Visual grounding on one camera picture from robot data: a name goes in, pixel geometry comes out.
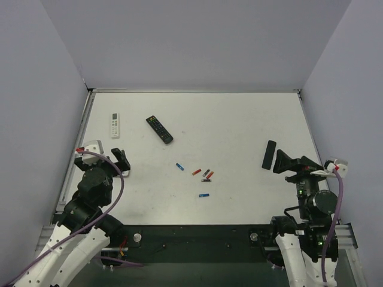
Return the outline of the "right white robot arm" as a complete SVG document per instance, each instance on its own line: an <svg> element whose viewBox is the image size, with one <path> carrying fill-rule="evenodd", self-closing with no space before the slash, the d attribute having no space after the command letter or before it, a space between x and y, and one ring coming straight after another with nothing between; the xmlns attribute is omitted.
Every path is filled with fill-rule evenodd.
<svg viewBox="0 0 383 287"><path fill-rule="evenodd" d="M273 172L295 184L297 206L272 218L274 239L290 286L337 286L339 243L335 235L344 194L343 171L335 160L321 166L308 157L276 152Z"/></svg>

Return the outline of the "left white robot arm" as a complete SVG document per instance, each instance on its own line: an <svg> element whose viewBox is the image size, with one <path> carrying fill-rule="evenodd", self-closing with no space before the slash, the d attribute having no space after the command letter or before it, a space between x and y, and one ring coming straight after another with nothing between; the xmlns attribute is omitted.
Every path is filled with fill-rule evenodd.
<svg viewBox="0 0 383 287"><path fill-rule="evenodd" d="M126 154L113 148L116 162L104 155L99 142L77 148L74 164L83 172L72 199L58 215L53 232L38 257L10 286L68 286L104 247L118 245L123 224L110 215L113 179L131 169Z"/></svg>

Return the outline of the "white remote lying sideways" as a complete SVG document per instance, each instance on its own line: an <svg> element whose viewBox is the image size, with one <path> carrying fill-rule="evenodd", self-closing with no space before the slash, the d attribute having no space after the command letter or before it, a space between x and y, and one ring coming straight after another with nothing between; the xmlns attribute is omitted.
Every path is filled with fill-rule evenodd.
<svg viewBox="0 0 383 287"><path fill-rule="evenodd" d="M124 178L127 178L129 176L129 173L130 173L130 171L127 170L127 171L121 172L121 174L118 173L117 177L122 176Z"/></svg>

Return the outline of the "white air conditioner remote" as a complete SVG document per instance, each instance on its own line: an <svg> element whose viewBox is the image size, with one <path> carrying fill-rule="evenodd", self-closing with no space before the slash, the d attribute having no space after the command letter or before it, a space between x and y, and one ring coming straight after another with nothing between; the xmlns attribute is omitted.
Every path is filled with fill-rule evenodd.
<svg viewBox="0 0 383 287"><path fill-rule="evenodd" d="M110 136L111 136L111 139L119 139L120 138L120 120L119 120L119 113L118 112L111 114L111 117L110 117Z"/></svg>

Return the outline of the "black TV remote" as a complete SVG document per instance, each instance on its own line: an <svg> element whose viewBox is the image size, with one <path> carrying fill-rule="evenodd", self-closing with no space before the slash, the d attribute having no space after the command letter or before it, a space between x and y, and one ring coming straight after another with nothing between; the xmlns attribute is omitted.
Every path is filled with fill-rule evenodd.
<svg viewBox="0 0 383 287"><path fill-rule="evenodd" d="M172 135L164 128L161 122L154 115L148 117L146 122L154 130L156 135L158 135L164 144L170 144L174 140Z"/></svg>

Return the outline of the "blue battery left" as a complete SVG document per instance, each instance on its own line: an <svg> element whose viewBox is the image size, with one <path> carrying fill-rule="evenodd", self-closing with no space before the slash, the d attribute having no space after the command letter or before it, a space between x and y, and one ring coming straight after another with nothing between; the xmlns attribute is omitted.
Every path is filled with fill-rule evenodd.
<svg viewBox="0 0 383 287"><path fill-rule="evenodd" d="M179 163L176 163L176 166L180 169L180 170L184 170L184 168L182 167L182 165L180 165Z"/></svg>

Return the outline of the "red battery middle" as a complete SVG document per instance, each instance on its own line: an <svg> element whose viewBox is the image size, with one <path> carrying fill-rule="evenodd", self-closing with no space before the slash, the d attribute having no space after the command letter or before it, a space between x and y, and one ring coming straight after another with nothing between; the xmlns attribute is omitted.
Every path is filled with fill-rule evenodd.
<svg viewBox="0 0 383 287"><path fill-rule="evenodd" d="M192 175L194 176L194 175L196 175L196 174L198 174L198 173L200 173L200 172L201 172L201 169L195 170L195 171L192 173Z"/></svg>

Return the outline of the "black battery upright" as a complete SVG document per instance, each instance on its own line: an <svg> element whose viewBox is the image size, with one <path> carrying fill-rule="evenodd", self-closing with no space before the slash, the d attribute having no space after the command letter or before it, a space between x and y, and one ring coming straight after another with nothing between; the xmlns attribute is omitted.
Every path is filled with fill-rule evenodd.
<svg viewBox="0 0 383 287"><path fill-rule="evenodd" d="M208 170L203 174L203 177L206 178L206 177L209 175L210 171L211 171L211 170L208 169Z"/></svg>

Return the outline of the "red orange battery right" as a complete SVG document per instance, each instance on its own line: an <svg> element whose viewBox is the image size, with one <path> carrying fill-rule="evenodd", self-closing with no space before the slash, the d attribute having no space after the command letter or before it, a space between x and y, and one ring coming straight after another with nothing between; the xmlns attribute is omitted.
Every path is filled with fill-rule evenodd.
<svg viewBox="0 0 383 287"><path fill-rule="evenodd" d="M210 179L210 177L214 174L214 172L210 172L207 176L206 176L206 179Z"/></svg>

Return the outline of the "aluminium frame rail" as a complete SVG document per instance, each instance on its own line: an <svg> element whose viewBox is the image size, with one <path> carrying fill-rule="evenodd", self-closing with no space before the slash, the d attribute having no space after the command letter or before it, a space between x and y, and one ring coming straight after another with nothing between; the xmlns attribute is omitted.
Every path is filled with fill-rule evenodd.
<svg viewBox="0 0 383 287"><path fill-rule="evenodd" d="M41 229L34 254L38 255L48 242L54 230L54 225L44 225ZM357 249L358 244L351 224L337 225L335 235L338 238L339 249Z"/></svg>

